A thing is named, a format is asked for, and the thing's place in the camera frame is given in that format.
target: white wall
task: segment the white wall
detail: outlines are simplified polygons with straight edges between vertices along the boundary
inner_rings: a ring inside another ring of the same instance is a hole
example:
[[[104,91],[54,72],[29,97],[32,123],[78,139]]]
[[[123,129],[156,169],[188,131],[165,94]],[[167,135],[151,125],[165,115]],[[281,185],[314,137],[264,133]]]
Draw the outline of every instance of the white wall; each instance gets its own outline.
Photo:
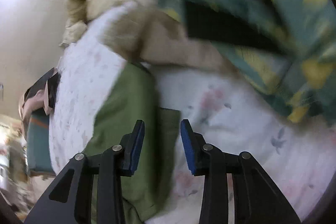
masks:
[[[65,0],[0,0],[0,114],[19,118],[20,96],[57,65],[66,17]]]

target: teal and yellow fabric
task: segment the teal and yellow fabric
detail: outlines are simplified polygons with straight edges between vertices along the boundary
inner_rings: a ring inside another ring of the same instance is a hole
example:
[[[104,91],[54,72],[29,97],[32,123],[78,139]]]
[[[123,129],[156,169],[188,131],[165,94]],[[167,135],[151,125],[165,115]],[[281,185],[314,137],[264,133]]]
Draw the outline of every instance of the teal and yellow fabric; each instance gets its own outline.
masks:
[[[276,111],[292,122],[320,113],[330,124],[336,121],[336,9],[332,0],[272,0],[286,28],[277,24],[261,0],[189,1],[244,19],[284,50],[286,55],[277,56],[212,42]],[[184,0],[159,0],[158,4],[175,20],[185,21]]]

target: white bedsheet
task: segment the white bedsheet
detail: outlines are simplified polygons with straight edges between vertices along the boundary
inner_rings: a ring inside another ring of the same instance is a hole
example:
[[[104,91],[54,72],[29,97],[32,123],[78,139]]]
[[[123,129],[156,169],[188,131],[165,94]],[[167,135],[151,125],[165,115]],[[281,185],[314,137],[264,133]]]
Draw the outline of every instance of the white bedsheet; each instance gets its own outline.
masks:
[[[65,50],[59,63],[62,76],[49,126],[50,156],[56,173],[90,140],[95,115],[125,64],[100,44],[104,24],[124,13],[125,5],[93,21],[79,42]],[[328,129],[320,117],[291,124],[239,75],[220,76],[168,66],[151,66],[150,70],[157,79],[162,107],[180,110],[195,132],[222,151],[251,152],[300,219],[311,212],[336,171],[334,129]],[[178,138],[172,192],[164,211],[147,223],[197,223],[203,181],[188,170]],[[229,223],[234,223],[230,180],[229,186]]]

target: pile of clothes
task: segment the pile of clothes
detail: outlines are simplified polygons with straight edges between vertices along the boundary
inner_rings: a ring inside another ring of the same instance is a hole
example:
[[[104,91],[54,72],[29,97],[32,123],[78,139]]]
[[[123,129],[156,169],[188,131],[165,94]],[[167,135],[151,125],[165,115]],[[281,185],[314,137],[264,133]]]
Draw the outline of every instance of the pile of clothes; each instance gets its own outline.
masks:
[[[79,40],[87,24],[109,8],[128,4],[127,12],[105,28],[102,40],[129,62],[98,112],[93,137],[84,150],[87,155],[101,153],[116,144],[120,136],[128,134],[137,119],[145,121],[146,137],[138,171],[134,177],[122,180],[127,223],[141,223],[162,207],[169,189],[163,181],[169,181],[173,168],[172,155],[168,158],[165,152],[173,150],[179,120],[173,110],[168,112],[174,119],[160,120],[154,80],[138,62],[218,73],[239,70],[256,92],[290,121],[300,122],[322,114],[333,124],[336,121],[333,2],[67,1],[68,21],[61,44],[65,47]],[[169,120],[171,134],[167,135],[163,133],[167,125],[163,121]]]

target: green cloth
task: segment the green cloth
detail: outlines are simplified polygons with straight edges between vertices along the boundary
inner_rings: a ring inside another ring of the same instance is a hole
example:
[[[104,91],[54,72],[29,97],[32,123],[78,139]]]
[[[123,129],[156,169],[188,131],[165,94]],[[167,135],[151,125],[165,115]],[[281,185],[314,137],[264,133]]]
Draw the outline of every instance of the green cloth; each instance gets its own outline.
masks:
[[[119,144],[138,119],[145,122],[138,169],[132,177],[121,178],[127,224],[149,219],[168,197],[179,115],[176,110],[158,108],[154,78],[144,67],[128,63],[96,116],[93,136],[84,150],[87,156]],[[92,192],[91,218],[95,223],[97,178]]]

